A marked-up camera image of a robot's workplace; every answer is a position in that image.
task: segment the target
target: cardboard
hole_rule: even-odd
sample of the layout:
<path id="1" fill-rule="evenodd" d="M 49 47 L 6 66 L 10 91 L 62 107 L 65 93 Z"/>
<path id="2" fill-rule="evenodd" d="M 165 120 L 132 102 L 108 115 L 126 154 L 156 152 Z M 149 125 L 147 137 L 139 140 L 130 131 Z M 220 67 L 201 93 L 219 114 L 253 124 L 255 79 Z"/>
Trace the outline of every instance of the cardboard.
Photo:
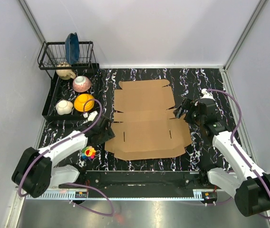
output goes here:
<path id="1" fill-rule="evenodd" d="M 166 79 L 119 82 L 114 91 L 115 138 L 105 149 L 122 160 L 172 158 L 192 143 L 189 125 L 175 118 L 175 101 Z"/>

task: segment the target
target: black marble table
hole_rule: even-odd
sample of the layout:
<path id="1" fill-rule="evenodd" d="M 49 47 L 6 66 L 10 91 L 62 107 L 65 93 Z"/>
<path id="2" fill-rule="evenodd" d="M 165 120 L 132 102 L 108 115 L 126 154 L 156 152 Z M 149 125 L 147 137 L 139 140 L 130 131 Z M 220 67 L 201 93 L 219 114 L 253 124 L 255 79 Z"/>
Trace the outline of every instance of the black marble table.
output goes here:
<path id="1" fill-rule="evenodd" d="M 199 98 L 203 88 L 225 90 L 219 69 L 195 69 L 195 68 L 172 68 L 172 69 L 101 69 L 100 74 L 95 77 L 102 77 L 100 91 L 94 91 L 93 95 L 103 105 L 103 115 L 113 119 L 114 114 L 114 90 L 119 88 L 119 81 L 135 81 L 148 79 L 168 79 L 172 87 L 175 107 L 178 107 L 183 98 Z M 71 82 L 63 89 L 63 97 L 71 99 L 76 97 L 71 87 Z M 235 126 L 233 115 L 227 97 L 222 94 L 213 94 L 220 114 L 231 128 Z M 78 121 L 72 125 L 66 123 L 46 122 L 39 146 L 44 147 L 52 144 L 62 137 L 70 134 L 73 129 L 81 125 Z M 66 164 L 77 164 L 86 170 L 98 171 L 197 171 L 198 162 L 202 154 L 210 158 L 210 161 L 220 167 L 229 169 L 230 165 L 206 139 L 201 137 L 199 129 L 190 125 L 192 145 L 185 148 L 185 154 L 176 158 L 148 159 L 138 161 L 123 161 L 114 158 L 114 155 L 104 150 L 104 145 L 96 149 L 96 157 L 92 160 L 84 160 L 81 152 L 77 151 L 70 157 L 62 160 L 59 166 Z"/>

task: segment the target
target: yellow bowl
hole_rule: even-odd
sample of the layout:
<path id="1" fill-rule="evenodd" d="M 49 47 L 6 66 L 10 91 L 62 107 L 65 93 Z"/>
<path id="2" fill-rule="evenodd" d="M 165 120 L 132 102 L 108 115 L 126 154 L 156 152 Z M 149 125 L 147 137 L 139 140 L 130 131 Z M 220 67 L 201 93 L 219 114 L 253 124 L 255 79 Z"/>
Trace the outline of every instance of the yellow bowl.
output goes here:
<path id="1" fill-rule="evenodd" d="M 77 111 L 83 112 L 83 106 L 86 103 L 86 101 L 94 99 L 94 97 L 91 94 L 81 94 L 79 95 L 75 102 L 74 102 L 74 107 L 76 108 Z M 88 112 L 94 107 L 94 101 L 89 101 L 86 104 L 85 111 Z"/>

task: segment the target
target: pink bowl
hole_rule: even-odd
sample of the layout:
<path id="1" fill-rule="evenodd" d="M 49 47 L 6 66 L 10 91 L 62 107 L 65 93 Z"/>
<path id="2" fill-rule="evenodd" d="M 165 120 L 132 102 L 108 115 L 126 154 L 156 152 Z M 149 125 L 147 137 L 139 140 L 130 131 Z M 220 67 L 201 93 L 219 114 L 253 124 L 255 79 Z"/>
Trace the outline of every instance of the pink bowl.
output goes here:
<path id="1" fill-rule="evenodd" d="M 78 76 L 73 81 L 73 89 L 79 93 L 87 91 L 91 85 L 91 81 L 85 76 Z"/>

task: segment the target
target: wall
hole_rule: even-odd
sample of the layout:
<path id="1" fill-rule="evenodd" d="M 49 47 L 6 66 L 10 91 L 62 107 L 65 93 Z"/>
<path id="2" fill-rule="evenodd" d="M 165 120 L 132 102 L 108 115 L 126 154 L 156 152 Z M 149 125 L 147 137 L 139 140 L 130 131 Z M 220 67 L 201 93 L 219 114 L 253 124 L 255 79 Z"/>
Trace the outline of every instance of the wall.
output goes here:
<path id="1" fill-rule="evenodd" d="M 223 65 L 258 0 L 27 0 L 47 41 L 92 40 L 113 66 Z"/>
<path id="2" fill-rule="evenodd" d="M 16 0 L 0 0 L 0 227 L 23 151 L 34 146 L 50 79 L 37 66 L 40 48 Z"/>
<path id="3" fill-rule="evenodd" d="M 270 172 L 270 1 L 228 72 L 257 162 Z"/>

